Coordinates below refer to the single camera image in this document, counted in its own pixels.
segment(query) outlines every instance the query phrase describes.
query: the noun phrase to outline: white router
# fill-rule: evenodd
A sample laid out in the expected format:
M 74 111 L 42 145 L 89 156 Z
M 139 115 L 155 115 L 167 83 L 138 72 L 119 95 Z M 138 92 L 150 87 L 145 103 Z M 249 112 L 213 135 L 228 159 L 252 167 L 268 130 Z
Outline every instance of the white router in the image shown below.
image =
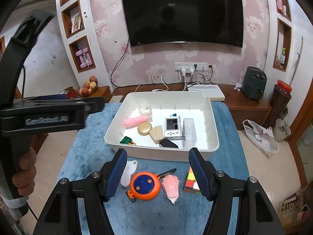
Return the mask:
M 211 101 L 224 101 L 225 96 L 218 85 L 188 85 L 188 91 L 200 92 L 205 98 Z

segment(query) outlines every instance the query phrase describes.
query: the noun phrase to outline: person's finger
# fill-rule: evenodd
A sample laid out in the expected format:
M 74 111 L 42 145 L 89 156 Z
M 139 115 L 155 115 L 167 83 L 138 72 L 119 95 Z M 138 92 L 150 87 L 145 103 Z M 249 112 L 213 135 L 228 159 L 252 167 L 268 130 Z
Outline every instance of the person's finger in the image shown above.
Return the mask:
M 36 167 L 34 165 L 28 170 L 19 171 L 12 177 L 13 185 L 17 188 L 28 185 L 34 180 L 36 173 Z
M 18 193 L 21 196 L 28 196 L 34 192 L 34 188 L 35 188 L 35 181 L 32 181 L 31 183 L 27 184 L 26 186 L 18 188 Z
M 35 165 L 37 160 L 37 155 L 34 149 L 30 148 L 29 151 L 24 154 L 20 160 L 19 165 L 21 169 L 29 169 L 31 166 Z

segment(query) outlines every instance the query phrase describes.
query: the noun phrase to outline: metal bolt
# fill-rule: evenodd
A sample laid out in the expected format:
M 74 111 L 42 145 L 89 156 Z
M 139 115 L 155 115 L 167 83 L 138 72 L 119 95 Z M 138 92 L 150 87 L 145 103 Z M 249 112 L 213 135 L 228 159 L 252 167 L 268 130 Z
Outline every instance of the metal bolt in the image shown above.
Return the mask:
M 258 182 L 258 180 L 256 179 L 256 177 L 249 177 L 250 182 L 252 183 L 256 183 Z
M 91 174 L 91 176 L 92 176 L 94 179 L 97 179 L 98 177 L 100 177 L 100 172 L 95 171 L 93 174 Z
M 220 177 L 220 178 L 223 177 L 223 176 L 225 176 L 225 173 L 224 173 L 223 171 L 221 171 L 221 170 L 216 171 L 215 174 L 216 174 L 218 177 Z
M 66 184 L 68 182 L 67 178 L 60 179 L 60 184 Z

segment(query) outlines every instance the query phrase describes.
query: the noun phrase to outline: wall socket panel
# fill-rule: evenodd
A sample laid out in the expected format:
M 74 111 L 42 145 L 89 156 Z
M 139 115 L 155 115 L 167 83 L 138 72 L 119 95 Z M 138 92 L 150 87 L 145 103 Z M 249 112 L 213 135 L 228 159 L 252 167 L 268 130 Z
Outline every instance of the wall socket panel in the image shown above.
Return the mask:
M 179 67 L 192 67 L 195 69 L 195 65 L 197 65 L 197 71 L 207 71 L 209 69 L 207 62 L 176 62 L 175 70 L 178 71 Z

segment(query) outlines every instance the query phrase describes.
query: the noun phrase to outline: round gold object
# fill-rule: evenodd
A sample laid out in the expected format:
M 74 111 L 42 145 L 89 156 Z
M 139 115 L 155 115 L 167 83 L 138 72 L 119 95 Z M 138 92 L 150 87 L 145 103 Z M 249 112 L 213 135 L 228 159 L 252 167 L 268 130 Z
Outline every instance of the round gold object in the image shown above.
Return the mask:
M 152 125 L 148 122 L 143 122 L 140 125 L 138 125 L 137 129 L 140 135 L 148 135 L 152 129 Z

